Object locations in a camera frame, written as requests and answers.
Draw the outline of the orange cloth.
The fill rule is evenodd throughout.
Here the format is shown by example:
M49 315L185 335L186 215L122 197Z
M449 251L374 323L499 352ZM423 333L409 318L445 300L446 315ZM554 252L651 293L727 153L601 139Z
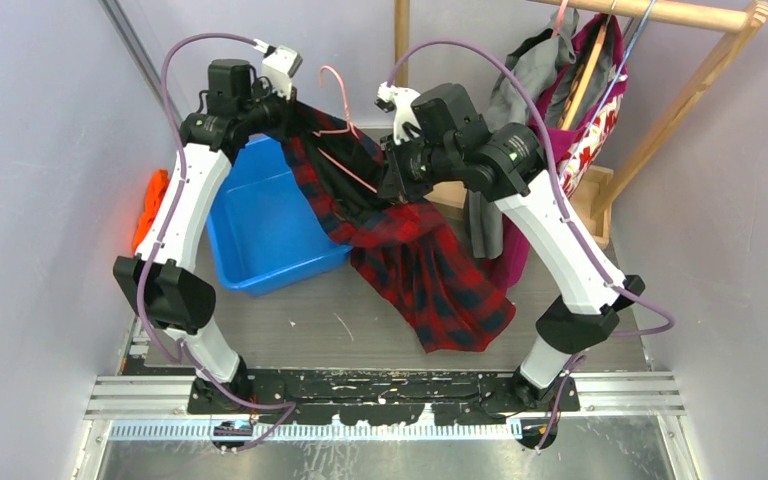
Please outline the orange cloth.
M170 183L166 169L159 169L152 175L143 199L143 209L139 216L137 227L132 238L132 250L136 251L150 231L160 209L165 193Z

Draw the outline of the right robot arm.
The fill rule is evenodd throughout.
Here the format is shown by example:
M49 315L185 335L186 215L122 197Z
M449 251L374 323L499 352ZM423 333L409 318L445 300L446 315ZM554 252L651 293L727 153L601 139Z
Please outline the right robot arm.
M385 173L377 194L402 203L420 200L439 183L460 181L494 204L527 239L559 287L536 322L538 337L510 382L525 409L542 409L560 391L559 377L574 355L616 329L619 311L645 285L607 259L539 153L535 132L522 123L491 131L465 88L444 83L418 93L382 83L377 106L394 115L381 141Z

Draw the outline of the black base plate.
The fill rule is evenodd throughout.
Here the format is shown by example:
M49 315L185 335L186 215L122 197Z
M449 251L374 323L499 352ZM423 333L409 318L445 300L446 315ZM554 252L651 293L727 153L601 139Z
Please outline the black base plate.
M575 381L561 375L532 394L504 372L253 370L227 392L192 384L186 411L210 419L221 449L249 441L516 440L547 448L564 413L581 409Z

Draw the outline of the wooden hanger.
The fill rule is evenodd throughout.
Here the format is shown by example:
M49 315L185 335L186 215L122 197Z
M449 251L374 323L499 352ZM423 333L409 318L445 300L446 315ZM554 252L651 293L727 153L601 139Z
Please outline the wooden hanger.
M605 78L613 64L611 17L599 20L598 28L585 42L584 58L576 66L557 126L562 130L577 127L597 102Z

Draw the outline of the magenta garment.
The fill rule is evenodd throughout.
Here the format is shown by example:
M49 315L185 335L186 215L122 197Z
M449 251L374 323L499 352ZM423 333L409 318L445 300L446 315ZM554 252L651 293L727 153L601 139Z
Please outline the magenta garment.
M624 50L622 29L616 17L607 14L597 14L586 24L578 23L577 31L572 37L572 46L574 47L574 53L576 54L576 61L573 64L562 68L554 83L542 92L536 101L532 100L539 110L540 117L546 126L553 151L553 157L556 163L557 174L557 160L563 156L564 152L569 147L572 137L572 135L568 133L568 130L560 129L557 124L561 116L565 99L569 93L570 83L574 77L576 66L585 56L585 42L598 28L599 20L605 16L611 17L610 33L612 34L613 39L613 64L611 67L618 66L622 60ZM525 39L539 33L543 29L544 27L527 36ZM490 282L497 288L506 291L516 285L521 279L529 257L530 245L520 231L514 227L509 219L503 214L502 226L503 253L495 259L476 259Z

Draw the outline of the wooden clothes rack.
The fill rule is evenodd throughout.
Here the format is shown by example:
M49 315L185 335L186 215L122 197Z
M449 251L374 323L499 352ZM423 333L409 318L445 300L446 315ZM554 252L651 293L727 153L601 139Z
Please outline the wooden clothes rack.
M627 97L641 114L643 90L650 89L662 99L656 103L661 111L658 115L652 114L648 120L638 120L631 116L631 110L624 110L621 129L610 137L613 147L605 157L609 166L591 168L584 175L584 192L572 197L576 212L589 216L585 225L597 244L605 248L611 240L612 209L617 198L763 28L768 19L768 2L750 1L744 9L737 10L688 1L658 1L648 16L644 15L649 5L647 1L551 1L549 4L559 11L577 8L629 17L634 31L641 34L645 32L645 23L654 24L656 31L663 24L669 24L721 34L715 44L690 44L697 36L689 33L679 41L684 52L699 62L693 71L681 67L677 74L658 74L655 71L657 65L670 67L672 63L657 60L651 52L631 56L632 73L644 76L632 84L633 91ZM670 102L663 100L668 93L674 95Z

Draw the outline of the red plaid skirt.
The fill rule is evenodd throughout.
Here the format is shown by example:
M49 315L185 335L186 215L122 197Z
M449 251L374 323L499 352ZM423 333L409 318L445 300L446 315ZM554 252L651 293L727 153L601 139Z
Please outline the red plaid skirt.
M285 161L325 234L351 247L350 263L414 329L428 352L482 352L511 323L515 306L474 263L428 201L391 203L327 160L330 154L369 184L384 155L364 133L317 137L345 120L305 103L292 107Z

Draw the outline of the grey garment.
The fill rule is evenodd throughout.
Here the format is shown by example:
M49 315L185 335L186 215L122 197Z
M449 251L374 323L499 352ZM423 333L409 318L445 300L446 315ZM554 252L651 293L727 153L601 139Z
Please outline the grey garment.
M562 68L576 61L572 37L578 23L579 13L575 9L556 13L542 31L525 39L507 55L505 66L533 101L554 83ZM530 117L522 96L504 75L499 75L484 112L489 130L496 132L511 122L526 124ZM495 259L503 253L502 214L481 194L466 193L463 219L475 258Z

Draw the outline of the blue plastic bin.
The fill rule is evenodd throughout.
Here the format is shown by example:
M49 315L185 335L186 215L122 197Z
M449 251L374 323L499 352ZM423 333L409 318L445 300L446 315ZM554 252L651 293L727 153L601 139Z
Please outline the blue plastic bin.
M217 277L261 296L343 266L351 247L333 242L295 182L279 142L242 149L207 219Z

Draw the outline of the floral white red garment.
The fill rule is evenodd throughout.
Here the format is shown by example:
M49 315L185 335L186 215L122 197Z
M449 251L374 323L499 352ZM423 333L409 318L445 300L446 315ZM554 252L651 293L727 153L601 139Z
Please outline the floral white red garment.
M611 67L607 73L598 71L588 85L582 109L577 112L571 143L557 160L563 192L571 197L594 163L619 119L622 99L627 88L628 73L623 67Z

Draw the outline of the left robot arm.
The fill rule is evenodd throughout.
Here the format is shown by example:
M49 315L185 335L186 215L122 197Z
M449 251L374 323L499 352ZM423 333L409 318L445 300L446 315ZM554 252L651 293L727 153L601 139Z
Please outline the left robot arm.
M259 68L237 59L209 64L198 109L173 126L177 160L154 220L136 252L113 267L149 338L163 332L176 348L168 359L195 367L197 399L229 413L253 407L253 386L214 318L215 289L194 272L198 245L239 151L251 136L274 136L286 126L300 63L273 53Z

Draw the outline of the pink wire hanger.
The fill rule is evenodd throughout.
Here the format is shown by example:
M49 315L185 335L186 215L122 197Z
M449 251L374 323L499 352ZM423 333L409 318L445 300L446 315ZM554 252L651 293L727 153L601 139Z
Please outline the pink wire hanger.
M319 86L324 87L325 86L325 74L330 73L335 81L338 84L338 87L340 89L340 95L341 95L341 101L343 106L343 114L344 114L344 120L345 125L343 128L336 128L336 129L330 129L330 130L319 130L315 131L314 135L317 137L322 136L329 136L329 135L342 135L342 134L351 134L356 140L360 139L360 133L355 124L352 122L351 119L351 111L350 111L350 105L348 100L348 94L345 86L345 82L341 76L341 74L331 65L322 65L319 68L318 78L319 78ZM321 149L319 149L319 152L327 159L329 160L335 167L340 169L344 174L348 175L351 179L353 179L355 182L372 192L373 194L377 194L378 190L373 187L371 184L366 182L364 179L362 179L360 176L355 174L352 170L350 170L348 167L343 165L340 161L338 161L336 158L331 156L330 154L325 153Z

